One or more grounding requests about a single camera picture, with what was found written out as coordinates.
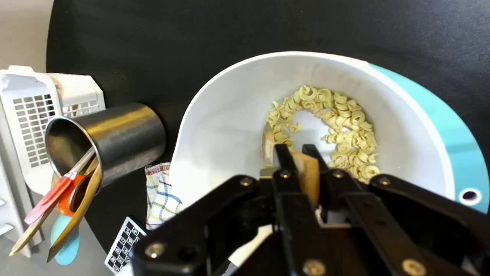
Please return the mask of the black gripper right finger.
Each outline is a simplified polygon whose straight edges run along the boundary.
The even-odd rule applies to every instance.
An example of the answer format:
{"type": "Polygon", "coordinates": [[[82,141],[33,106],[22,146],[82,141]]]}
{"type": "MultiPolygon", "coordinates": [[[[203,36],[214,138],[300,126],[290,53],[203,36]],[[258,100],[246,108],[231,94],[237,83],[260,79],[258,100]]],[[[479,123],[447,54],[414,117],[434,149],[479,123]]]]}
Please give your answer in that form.
{"type": "Polygon", "coordinates": [[[402,263],[407,260],[408,238],[381,200],[346,171],[327,168],[315,146],[304,145],[301,152],[320,163],[320,204],[327,212],[344,215],[346,221],[369,240],[390,276],[407,276],[402,263]]]}

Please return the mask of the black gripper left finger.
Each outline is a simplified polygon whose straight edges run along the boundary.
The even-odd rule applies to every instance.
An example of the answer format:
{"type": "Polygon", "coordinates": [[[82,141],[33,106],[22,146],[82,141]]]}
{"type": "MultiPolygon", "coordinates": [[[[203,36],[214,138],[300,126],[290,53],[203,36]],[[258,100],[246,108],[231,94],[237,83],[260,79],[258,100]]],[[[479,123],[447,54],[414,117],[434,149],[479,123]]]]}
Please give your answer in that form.
{"type": "Polygon", "coordinates": [[[272,175],[277,227],[289,276],[326,276],[327,255],[313,209],[298,184],[298,172],[284,145],[274,146],[278,169],[272,175]]]}

